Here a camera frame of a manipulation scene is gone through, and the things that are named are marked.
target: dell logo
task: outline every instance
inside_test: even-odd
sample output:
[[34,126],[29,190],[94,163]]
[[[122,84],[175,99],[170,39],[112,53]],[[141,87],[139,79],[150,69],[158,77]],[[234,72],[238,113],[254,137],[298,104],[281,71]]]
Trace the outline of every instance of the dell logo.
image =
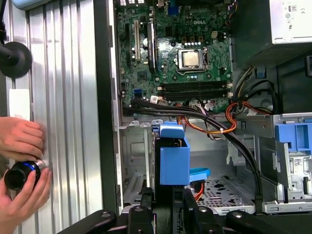
[[205,20],[194,20],[194,24],[206,24]]

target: camera lens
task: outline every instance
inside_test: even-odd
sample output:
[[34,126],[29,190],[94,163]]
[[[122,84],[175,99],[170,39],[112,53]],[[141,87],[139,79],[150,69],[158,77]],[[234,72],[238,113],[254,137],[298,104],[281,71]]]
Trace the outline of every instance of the camera lens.
[[44,168],[45,165],[41,160],[35,162],[33,161],[17,162],[5,174],[4,183],[8,189],[20,190],[24,187],[28,175],[32,171],[36,171],[36,181],[35,181],[36,185],[40,178],[41,172]]

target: blue ring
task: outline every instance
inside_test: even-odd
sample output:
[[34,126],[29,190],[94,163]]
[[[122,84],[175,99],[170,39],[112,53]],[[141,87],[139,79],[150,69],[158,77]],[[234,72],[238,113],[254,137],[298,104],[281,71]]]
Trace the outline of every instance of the blue ring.
[[23,164],[24,164],[25,166],[30,167],[30,169],[32,169],[32,171],[35,170],[35,168],[34,168],[32,165],[28,164],[27,162],[24,162]]

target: green circuit board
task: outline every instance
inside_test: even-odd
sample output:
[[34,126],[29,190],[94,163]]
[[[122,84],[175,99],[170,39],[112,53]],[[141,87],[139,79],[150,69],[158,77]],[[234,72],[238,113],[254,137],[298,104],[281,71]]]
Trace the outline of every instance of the green circuit board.
[[[141,90],[141,98],[149,100],[151,96],[160,96],[162,84],[195,84],[204,81],[226,81],[231,83],[230,45],[225,25],[228,12],[224,8],[179,7],[178,12],[170,14],[166,7],[154,8],[155,30],[157,40],[157,71],[149,69],[148,48],[146,46],[146,21],[149,17],[148,7],[127,7],[118,10],[117,31],[120,58],[120,93],[122,102],[130,105],[136,90]],[[139,28],[139,59],[135,58],[135,25]],[[180,71],[177,66],[179,51],[198,50],[207,59],[204,70]],[[164,96],[168,105],[183,103],[171,101]],[[202,100],[209,104],[210,110],[221,113],[229,105],[226,93],[220,97]]]

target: cpu socket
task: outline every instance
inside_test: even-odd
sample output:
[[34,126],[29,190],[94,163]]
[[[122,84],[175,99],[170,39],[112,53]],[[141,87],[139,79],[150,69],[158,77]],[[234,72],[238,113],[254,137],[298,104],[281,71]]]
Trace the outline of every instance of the cpu socket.
[[207,56],[206,50],[179,50],[177,66],[179,71],[203,71]]

